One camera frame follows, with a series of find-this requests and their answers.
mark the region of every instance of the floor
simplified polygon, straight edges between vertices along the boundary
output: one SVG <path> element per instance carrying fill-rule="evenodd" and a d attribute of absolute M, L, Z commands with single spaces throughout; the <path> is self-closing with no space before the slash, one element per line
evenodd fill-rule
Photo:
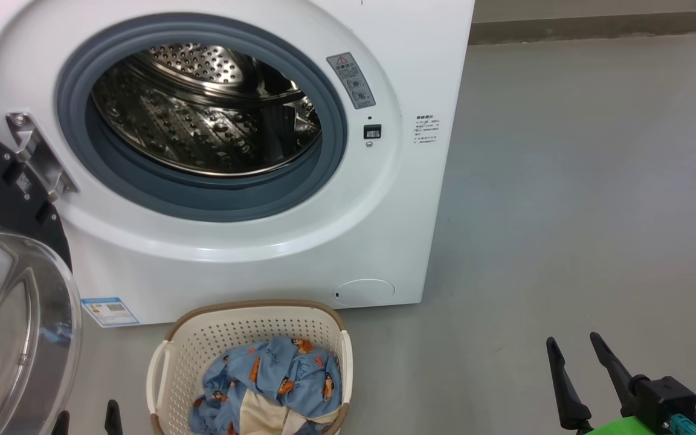
<path fill-rule="evenodd" d="M 342 311 L 342 434 L 563 433 L 555 336 L 599 426 L 619 403 L 588 341 L 696 392 L 696 36 L 470 47 L 424 300 Z M 151 433 L 168 326 L 86 319 L 72 433 Z"/>

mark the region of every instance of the blue and white sticker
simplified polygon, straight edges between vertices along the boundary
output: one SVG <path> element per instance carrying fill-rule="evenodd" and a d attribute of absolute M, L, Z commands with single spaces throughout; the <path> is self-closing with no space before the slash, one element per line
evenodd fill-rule
<path fill-rule="evenodd" d="M 118 297 L 83 299 L 82 306 L 100 327 L 138 325 L 138 320 Z"/>

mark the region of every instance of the blue cloth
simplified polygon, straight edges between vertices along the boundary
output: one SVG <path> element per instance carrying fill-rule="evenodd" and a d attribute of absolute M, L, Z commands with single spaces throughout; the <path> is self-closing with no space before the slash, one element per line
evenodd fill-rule
<path fill-rule="evenodd" d="M 226 435 L 240 431 L 240 407 L 246 391 L 261 394 L 308 419 L 340 407 L 342 384 L 337 361 L 306 340 L 275 337 L 234 347 L 209 366 L 204 395 L 190 416 L 192 432 Z M 324 425 L 304 424 L 298 433 L 316 433 Z"/>

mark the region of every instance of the bright green surface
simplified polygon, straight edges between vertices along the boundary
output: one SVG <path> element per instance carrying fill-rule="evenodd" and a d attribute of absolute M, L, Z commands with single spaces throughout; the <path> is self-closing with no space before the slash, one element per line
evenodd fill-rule
<path fill-rule="evenodd" d="M 614 420 L 601 426 L 588 435 L 654 435 L 641 421 L 635 417 Z"/>

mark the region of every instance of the laundry basket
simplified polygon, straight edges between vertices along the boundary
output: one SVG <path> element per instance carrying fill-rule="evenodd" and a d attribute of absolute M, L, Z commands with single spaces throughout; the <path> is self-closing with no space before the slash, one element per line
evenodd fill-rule
<path fill-rule="evenodd" d="M 340 432 L 353 389 L 353 351 L 343 321 L 321 303 L 265 300 L 206 306 L 177 320 L 147 371 L 147 406 L 155 433 L 192 433 L 190 410 L 202 394 L 202 376 L 209 364 L 227 349 L 275 336 L 307 338 L 337 357 L 343 404 L 327 433 Z"/>

